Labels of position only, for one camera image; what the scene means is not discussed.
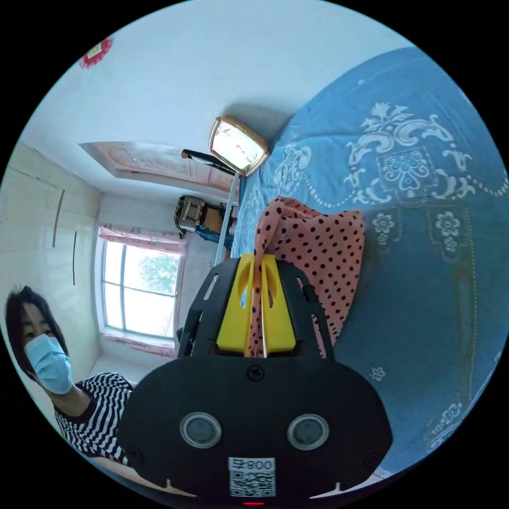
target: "pink curtain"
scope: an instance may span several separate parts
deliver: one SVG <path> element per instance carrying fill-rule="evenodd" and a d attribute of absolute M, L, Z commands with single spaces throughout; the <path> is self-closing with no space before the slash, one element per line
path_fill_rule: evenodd
<path fill-rule="evenodd" d="M 168 232 L 103 223 L 99 225 L 99 237 L 108 242 L 120 242 L 138 248 L 165 251 L 175 255 L 186 254 L 186 243 Z"/>
<path fill-rule="evenodd" d="M 172 361 L 177 358 L 178 349 L 169 344 L 164 344 L 162 341 L 155 340 L 140 340 L 136 341 L 133 339 L 124 338 L 121 336 L 113 336 L 111 334 L 101 334 L 101 338 L 106 341 L 113 343 L 121 343 L 129 346 L 134 350 L 140 350 L 141 352 L 147 352 L 150 354 L 157 355 L 159 357 L 165 357 L 168 361 Z"/>

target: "black hair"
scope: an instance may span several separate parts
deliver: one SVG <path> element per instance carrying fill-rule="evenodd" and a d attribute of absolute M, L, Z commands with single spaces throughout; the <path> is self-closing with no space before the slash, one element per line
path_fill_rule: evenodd
<path fill-rule="evenodd" d="M 55 321 L 46 299 L 42 297 L 42 295 L 34 292 L 29 286 L 25 286 L 21 291 L 14 288 L 9 293 L 9 297 L 5 303 L 7 337 L 11 344 L 12 352 L 18 366 L 27 376 L 29 376 L 32 380 L 35 380 L 35 372 L 28 360 L 23 345 L 23 321 L 27 317 L 23 304 L 34 304 L 39 309 L 42 316 L 48 323 L 49 329 L 60 343 L 65 355 L 69 355 L 69 352 L 67 350 L 62 331 Z"/>

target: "tree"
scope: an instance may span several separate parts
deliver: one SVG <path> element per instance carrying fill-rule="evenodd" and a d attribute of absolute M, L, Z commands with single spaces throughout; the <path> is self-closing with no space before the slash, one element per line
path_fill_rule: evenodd
<path fill-rule="evenodd" d="M 146 256 L 139 265 L 140 276 L 152 292 L 174 294 L 177 287 L 179 258 L 161 253 Z"/>

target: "blue bedspread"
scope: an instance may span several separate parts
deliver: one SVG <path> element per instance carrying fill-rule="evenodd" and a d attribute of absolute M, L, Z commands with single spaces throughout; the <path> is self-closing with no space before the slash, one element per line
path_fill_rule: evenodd
<path fill-rule="evenodd" d="M 504 348 L 508 189 L 475 108 L 416 48 L 329 85 L 248 178 L 233 256 L 252 251 L 256 222 L 277 195 L 365 215 L 359 287 L 334 350 L 384 402 L 394 444 L 381 466 L 391 473 L 454 432 Z"/>

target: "window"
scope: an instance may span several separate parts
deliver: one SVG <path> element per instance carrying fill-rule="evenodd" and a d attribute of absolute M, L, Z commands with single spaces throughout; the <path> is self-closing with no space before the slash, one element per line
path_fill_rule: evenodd
<path fill-rule="evenodd" d="M 102 293 L 106 325 L 172 338 L 180 262 L 179 254 L 105 242 Z"/>

